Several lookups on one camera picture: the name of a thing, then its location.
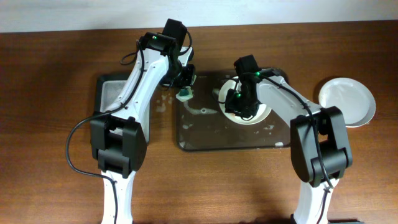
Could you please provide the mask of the dark brown serving tray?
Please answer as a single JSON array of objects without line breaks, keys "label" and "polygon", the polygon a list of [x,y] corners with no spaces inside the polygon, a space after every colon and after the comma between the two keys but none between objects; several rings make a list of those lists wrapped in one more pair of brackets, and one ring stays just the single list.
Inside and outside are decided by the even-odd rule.
[{"label": "dark brown serving tray", "polygon": [[234,70],[198,72],[193,98],[176,105],[178,146],[187,152],[263,149],[290,146],[290,129],[273,110],[257,124],[241,125],[221,112],[217,93],[224,80],[237,78]]}]

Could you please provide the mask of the pale green plastic plate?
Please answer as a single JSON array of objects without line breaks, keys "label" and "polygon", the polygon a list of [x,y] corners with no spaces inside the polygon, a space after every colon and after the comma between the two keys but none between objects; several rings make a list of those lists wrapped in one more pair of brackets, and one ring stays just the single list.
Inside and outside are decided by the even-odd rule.
[{"label": "pale green plastic plate", "polygon": [[318,102],[324,108],[339,108],[347,128],[368,124],[376,113],[373,94],[365,85],[352,78],[334,78],[327,81],[320,88]]}]

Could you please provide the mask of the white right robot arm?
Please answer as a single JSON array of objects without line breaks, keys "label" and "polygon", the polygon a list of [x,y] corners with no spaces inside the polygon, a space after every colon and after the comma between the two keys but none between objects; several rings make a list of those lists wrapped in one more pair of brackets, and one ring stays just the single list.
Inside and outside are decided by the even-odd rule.
[{"label": "white right robot arm", "polygon": [[289,126],[290,159],[300,179],[291,223],[328,223],[331,196],[353,163],[343,113],[324,108],[294,90],[278,68],[260,68],[253,55],[234,63],[236,86],[228,90],[224,111],[248,121],[266,105]]}]

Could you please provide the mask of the cream plastic plate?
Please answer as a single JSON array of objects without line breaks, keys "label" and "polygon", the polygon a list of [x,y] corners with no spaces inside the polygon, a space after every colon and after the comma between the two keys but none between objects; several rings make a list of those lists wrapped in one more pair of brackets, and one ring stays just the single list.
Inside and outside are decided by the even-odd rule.
[{"label": "cream plastic plate", "polygon": [[242,119],[238,115],[235,115],[233,113],[227,113],[225,111],[225,105],[221,104],[221,102],[225,101],[228,90],[234,89],[235,85],[236,85],[236,82],[233,80],[224,80],[224,83],[222,84],[219,92],[217,93],[217,95],[218,95],[217,100],[219,101],[219,106],[220,106],[221,112],[224,114],[224,116],[227,117],[230,121],[232,121],[236,124],[241,124],[241,125],[257,124],[257,123],[260,123],[261,121],[263,121],[265,118],[267,118],[271,112],[271,108],[265,104],[260,104],[257,114],[250,118]]}]

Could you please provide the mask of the black soapy water tray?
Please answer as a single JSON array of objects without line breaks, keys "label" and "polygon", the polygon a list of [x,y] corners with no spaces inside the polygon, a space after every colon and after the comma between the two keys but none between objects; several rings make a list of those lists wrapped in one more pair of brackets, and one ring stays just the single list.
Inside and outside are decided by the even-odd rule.
[{"label": "black soapy water tray", "polygon": [[[129,74],[127,72],[109,73],[100,75],[96,80],[94,114],[104,112],[106,107],[109,106],[120,94],[124,87]],[[142,119],[142,128],[146,143],[150,141],[150,103],[147,104]]]}]

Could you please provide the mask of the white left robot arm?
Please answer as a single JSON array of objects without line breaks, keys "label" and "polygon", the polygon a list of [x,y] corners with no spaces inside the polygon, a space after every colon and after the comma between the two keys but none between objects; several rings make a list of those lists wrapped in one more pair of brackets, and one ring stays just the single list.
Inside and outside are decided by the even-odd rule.
[{"label": "white left robot arm", "polygon": [[168,19],[162,32],[137,40],[134,67],[121,91],[104,98],[90,121],[93,158],[104,180],[103,223],[132,223],[132,186],[146,156],[150,131],[150,100],[157,86],[183,91],[192,98],[195,67],[191,35],[182,22]]}]

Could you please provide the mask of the yellow green sponge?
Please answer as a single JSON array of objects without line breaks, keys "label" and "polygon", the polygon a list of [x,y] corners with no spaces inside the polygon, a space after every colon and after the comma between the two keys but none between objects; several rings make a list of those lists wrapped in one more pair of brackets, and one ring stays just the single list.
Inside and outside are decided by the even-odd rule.
[{"label": "yellow green sponge", "polygon": [[185,88],[182,88],[177,94],[176,94],[176,99],[179,101],[186,102],[190,99],[193,98],[193,92],[190,86],[186,86]]}]

